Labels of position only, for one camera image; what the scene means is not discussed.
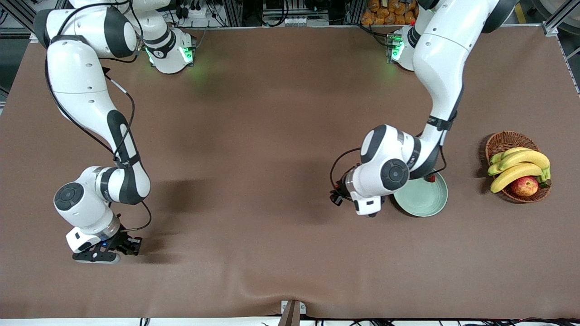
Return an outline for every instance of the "brown woven basket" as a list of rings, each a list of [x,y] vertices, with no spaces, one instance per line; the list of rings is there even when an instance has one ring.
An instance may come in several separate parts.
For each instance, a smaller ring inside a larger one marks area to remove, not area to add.
[[[493,155],[514,147],[526,147],[535,151],[540,151],[538,146],[536,146],[536,144],[525,135],[515,131],[502,131],[493,134],[487,140],[487,144],[485,145],[485,156],[487,157],[487,164],[491,166],[490,159]],[[512,192],[510,187],[505,187],[502,190],[502,193],[511,200],[515,200],[517,202],[537,202],[546,198],[546,196],[550,193],[551,188],[551,185],[546,188],[540,188],[535,194],[529,197],[516,195]]]

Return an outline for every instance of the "robotic arm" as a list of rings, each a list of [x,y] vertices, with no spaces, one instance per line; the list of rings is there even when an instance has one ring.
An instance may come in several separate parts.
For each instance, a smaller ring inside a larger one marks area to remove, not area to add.
[[[433,107],[427,124],[419,136],[390,125],[371,130],[362,142],[361,164],[347,171],[331,192],[336,205],[348,198],[358,215],[375,216],[384,196],[400,190],[409,179],[423,178],[432,171],[457,115],[465,60],[486,24],[488,29],[489,24],[493,29],[499,27],[515,2],[418,1],[422,8],[417,23],[400,31],[403,40],[393,60],[414,70],[431,95]]]
[[[72,9],[43,10],[35,19],[39,42],[47,48],[48,87],[61,113],[81,129],[102,137],[115,161],[115,167],[85,169],[55,194],[56,210],[74,226],[66,239],[73,259],[79,262],[116,263],[119,255],[112,251],[139,253],[141,238],[127,234],[131,229],[124,228],[110,203],[136,205],[149,195],[151,183],[129,124],[108,95],[99,58],[132,55],[137,49],[138,27],[147,52],[153,54],[151,62],[162,73],[176,73],[190,64],[191,36],[170,29],[153,10],[168,2],[143,0],[129,6],[77,0],[72,3],[77,8],[74,15]]]

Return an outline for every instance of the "round plate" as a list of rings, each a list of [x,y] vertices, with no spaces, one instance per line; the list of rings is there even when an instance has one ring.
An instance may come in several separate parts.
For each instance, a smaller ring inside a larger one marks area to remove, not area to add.
[[[441,212],[448,195],[447,184],[439,173],[435,173],[433,183],[424,178],[409,180],[401,190],[394,193],[395,200],[402,209],[421,218]]]

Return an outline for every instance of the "brown table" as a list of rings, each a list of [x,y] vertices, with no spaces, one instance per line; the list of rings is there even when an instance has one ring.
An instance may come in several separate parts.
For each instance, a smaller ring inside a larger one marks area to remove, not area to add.
[[[142,55],[104,61],[136,99],[133,134],[151,176],[143,254],[75,263],[52,196],[110,155],[66,121],[30,45],[0,118],[1,317],[227,317],[300,299],[328,318],[580,316],[580,105],[556,38],[539,27],[482,35],[447,137],[449,202],[374,218],[328,199],[328,171],[381,123],[422,130],[414,74],[354,28],[210,31],[193,68],[163,75]],[[129,115],[129,102],[110,87]],[[552,160],[550,196],[488,192],[481,140],[523,132]],[[357,161],[347,157],[342,173]],[[127,226],[139,205],[114,205]]]

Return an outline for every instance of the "white bracket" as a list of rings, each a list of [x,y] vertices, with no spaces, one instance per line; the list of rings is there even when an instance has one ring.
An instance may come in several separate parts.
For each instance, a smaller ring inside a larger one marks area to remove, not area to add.
[[[281,306],[280,307],[281,308],[280,309],[280,313],[281,314],[284,313],[284,310],[286,309],[286,305],[287,304],[288,304],[288,300],[283,300],[282,301],[282,304],[280,305]],[[300,314],[306,314],[306,305],[302,301],[299,301],[298,304],[300,304],[299,305],[299,307],[300,307]]]

